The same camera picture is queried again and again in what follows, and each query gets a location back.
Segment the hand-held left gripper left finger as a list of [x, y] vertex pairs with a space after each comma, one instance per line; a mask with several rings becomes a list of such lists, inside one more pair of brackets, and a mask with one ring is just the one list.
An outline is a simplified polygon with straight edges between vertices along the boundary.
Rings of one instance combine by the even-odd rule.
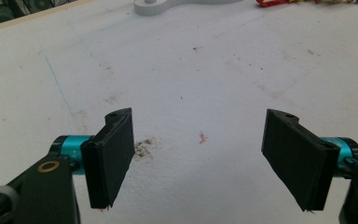
[[59, 136], [49, 151], [86, 177], [91, 208], [112, 207], [135, 153], [131, 108], [107, 114], [95, 135]]

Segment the dark equipment beyond table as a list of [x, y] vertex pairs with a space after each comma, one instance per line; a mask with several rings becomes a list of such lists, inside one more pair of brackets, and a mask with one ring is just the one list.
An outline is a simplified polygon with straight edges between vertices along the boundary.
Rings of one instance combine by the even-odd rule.
[[76, 0], [0, 0], [0, 23], [74, 1]]

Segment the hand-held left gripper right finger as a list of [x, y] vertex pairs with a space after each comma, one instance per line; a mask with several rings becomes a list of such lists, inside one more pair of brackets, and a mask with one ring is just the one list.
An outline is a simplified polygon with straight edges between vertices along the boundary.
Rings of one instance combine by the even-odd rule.
[[321, 211], [332, 178], [351, 179], [358, 144], [348, 137], [319, 137], [295, 115], [269, 109], [261, 151], [299, 207]]

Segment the white stand base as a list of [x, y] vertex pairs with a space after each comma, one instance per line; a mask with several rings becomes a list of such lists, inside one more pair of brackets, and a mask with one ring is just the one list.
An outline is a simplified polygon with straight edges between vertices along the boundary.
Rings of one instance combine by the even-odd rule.
[[134, 11], [141, 16], [157, 16], [182, 5], [225, 5], [240, 0], [133, 0]]

